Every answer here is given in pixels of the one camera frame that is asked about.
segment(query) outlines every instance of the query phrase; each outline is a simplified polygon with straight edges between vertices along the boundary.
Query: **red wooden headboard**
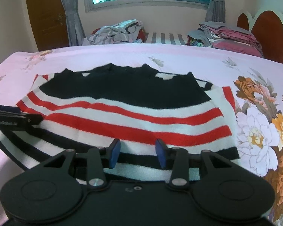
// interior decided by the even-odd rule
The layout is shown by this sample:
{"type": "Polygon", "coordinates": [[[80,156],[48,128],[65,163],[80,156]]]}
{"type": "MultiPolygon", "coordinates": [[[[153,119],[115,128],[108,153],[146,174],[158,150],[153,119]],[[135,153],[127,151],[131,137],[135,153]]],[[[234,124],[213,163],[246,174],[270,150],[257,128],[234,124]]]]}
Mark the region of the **red wooden headboard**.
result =
{"type": "Polygon", "coordinates": [[[266,59],[283,63],[283,15],[271,10],[261,9],[254,19],[249,13],[242,13],[237,26],[251,30],[262,45],[266,59]]]}

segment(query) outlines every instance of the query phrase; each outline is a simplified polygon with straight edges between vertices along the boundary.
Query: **gray curtain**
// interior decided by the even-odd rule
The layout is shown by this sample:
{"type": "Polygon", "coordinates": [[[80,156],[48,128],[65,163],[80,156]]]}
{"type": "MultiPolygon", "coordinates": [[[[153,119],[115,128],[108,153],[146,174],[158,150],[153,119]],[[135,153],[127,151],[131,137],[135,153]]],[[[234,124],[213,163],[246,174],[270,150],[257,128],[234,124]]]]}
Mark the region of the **gray curtain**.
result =
{"type": "Polygon", "coordinates": [[[66,14],[69,46],[81,46],[85,37],[78,13],[78,0],[61,0],[66,14]]]}
{"type": "Polygon", "coordinates": [[[225,0],[211,0],[208,5],[205,21],[216,21],[225,23],[225,0]]]}

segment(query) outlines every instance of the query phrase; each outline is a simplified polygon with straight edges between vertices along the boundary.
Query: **pink bedsheet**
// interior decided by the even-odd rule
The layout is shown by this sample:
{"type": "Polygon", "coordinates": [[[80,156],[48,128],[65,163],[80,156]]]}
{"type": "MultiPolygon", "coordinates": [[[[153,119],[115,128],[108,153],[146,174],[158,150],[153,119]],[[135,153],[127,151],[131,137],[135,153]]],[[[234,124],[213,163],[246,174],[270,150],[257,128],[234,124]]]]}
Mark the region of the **pink bedsheet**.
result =
{"type": "MultiPolygon", "coordinates": [[[[29,92],[36,74],[65,68],[84,71],[107,63],[132,67],[146,63],[163,72],[192,72],[217,86],[231,86],[238,112],[235,135],[241,164],[273,185],[277,201],[269,219],[283,225],[283,64],[218,49],[161,44],[18,52],[0,65],[0,104],[15,105],[29,92]]],[[[0,188],[20,172],[0,150],[0,188]]],[[[0,225],[6,219],[0,205],[0,225]]]]}

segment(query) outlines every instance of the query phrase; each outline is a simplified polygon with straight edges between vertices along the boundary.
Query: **striped pillow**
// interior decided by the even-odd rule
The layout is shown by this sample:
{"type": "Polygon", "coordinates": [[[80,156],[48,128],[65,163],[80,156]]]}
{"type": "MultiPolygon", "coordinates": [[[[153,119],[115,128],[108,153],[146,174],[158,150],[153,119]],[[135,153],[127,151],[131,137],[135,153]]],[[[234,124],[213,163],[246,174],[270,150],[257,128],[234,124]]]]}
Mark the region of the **striped pillow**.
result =
{"type": "Polygon", "coordinates": [[[146,33],[146,43],[161,43],[172,45],[185,45],[188,42],[186,36],[181,34],[146,33]]]}

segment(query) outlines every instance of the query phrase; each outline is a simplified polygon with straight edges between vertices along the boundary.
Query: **window frame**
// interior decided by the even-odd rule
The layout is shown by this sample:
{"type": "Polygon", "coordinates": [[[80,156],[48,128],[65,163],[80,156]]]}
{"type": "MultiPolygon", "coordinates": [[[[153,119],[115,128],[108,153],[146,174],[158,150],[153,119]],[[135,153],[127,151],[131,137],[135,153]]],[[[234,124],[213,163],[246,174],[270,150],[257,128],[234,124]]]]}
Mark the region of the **window frame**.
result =
{"type": "Polygon", "coordinates": [[[118,8],[123,6],[183,6],[199,9],[207,9],[208,2],[198,0],[113,0],[103,3],[94,4],[93,0],[84,0],[86,13],[102,10],[118,8]]]}

